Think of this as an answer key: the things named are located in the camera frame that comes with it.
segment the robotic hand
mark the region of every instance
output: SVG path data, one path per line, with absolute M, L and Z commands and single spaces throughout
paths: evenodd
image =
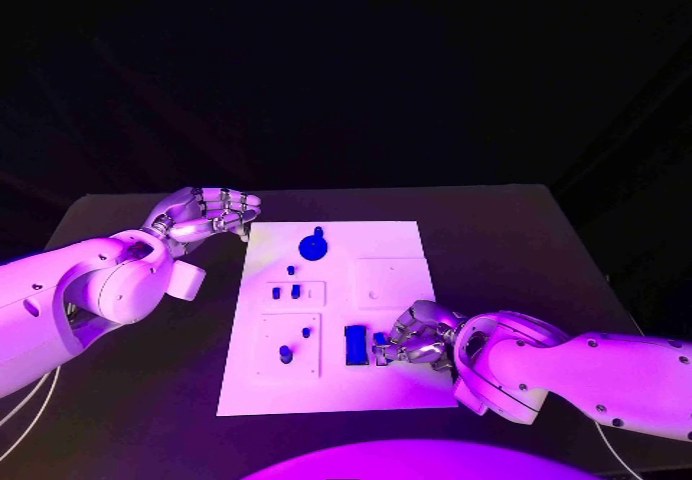
M 0 266 L 0 398 L 141 320 L 164 293 L 195 296 L 204 271 L 175 260 L 259 215 L 259 198 L 227 188 L 182 188 L 139 230 L 84 240 Z
M 530 425 L 553 392 L 600 425 L 692 441 L 688 342 L 603 333 L 570 338 L 520 313 L 464 318 L 419 300 L 373 353 L 377 365 L 453 364 L 453 397 L 478 415 L 491 409 Z

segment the white cable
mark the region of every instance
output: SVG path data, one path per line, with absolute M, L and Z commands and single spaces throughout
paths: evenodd
M 38 380 L 38 383 L 32 387 L 32 390 L 28 392 L 28 395 L 24 397 L 24 399 L 18 402 L 18 405 L 14 407 L 11 412 L 4 416 L 4 418 L 0 420 L 0 427 L 2 426 L 4 422 L 12 417 L 12 415 L 18 412 L 21 407 L 25 405 L 25 402 L 31 399 L 32 395 L 38 391 L 40 386 L 43 385 L 43 382 L 45 381 L 47 376 L 50 375 L 50 372 L 47 372 Z
M 50 400 L 50 396 L 53 395 L 53 389 L 54 389 L 54 384 L 57 383 L 57 374 L 58 374 L 58 373 L 60 373 L 60 367 L 57 367 L 57 368 L 54 369 L 53 383 L 51 383 L 51 385 L 50 385 L 50 390 L 47 391 L 45 400 L 43 400 L 43 405 L 40 406 L 38 413 L 35 414 L 35 417 L 32 417 L 32 421 L 31 421 L 31 423 L 28 424 L 28 427 L 25 427 L 24 433 L 22 433 L 21 436 L 18 437 L 17 441 L 14 442 L 14 444 L 11 445 L 11 447 L 6 449 L 6 451 L 2 453 L 2 456 L 0 457 L 0 462 L 4 460 L 4 458 L 6 457 L 6 455 L 11 453 L 11 451 L 14 450 L 14 448 L 17 447 L 17 445 L 19 444 L 19 442 L 21 442 L 21 440 L 24 439 L 25 435 L 28 434 L 32 426 L 35 425 L 35 422 L 38 421 L 40 414 L 43 413 L 43 410 L 45 409 L 47 401 Z
M 612 453 L 612 456 L 616 458 L 616 461 L 622 464 L 622 467 L 626 469 L 626 471 L 631 473 L 631 476 L 637 479 L 637 480 L 644 480 L 635 473 L 634 473 L 634 470 L 628 467 L 628 465 L 624 463 L 624 460 L 619 458 L 619 455 L 615 453 L 615 449 L 612 448 L 612 446 L 609 445 L 609 442 L 608 442 L 608 439 L 605 438 L 605 435 L 602 433 L 602 430 L 600 430 L 600 426 L 598 425 L 598 422 L 593 422 L 595 423 L 595 428 L 598 429 L 598 433 L 600 434 L 600 438 L 602 438 L 602 441 L 605 442 L 605 445 L 606 447 L 609 448 L 609 453 Z

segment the gray table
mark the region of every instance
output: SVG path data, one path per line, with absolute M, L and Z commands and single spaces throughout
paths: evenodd
M 263 221 L 416 220 L 436 300 L 466 315 L 508 309 L 572 335 L 637 333 L 544 187 L 252 193 Z M 47 247 L 138 228 L 162 196 L 80 198 Z M 0 478 L 237 478 L 321 448 L 406 437 L 505 446 L 592 473 L 622 471 L 592 422 L 554 395 L 531 426 L 461 407 L 216 417 L 243 254 L 237 238 L 211 237 L 187 256 L 207 272 L 195 300 L 165 297 L 149 317 L 66 364 L 44 416 L 0 464 Z M 18 397 L 2 399 L 0 411 Z M 38 405 L 35 399 L 0 429 L 0 450 Z M 635 469 L 692 465 L 690 444 L 605 431 Z

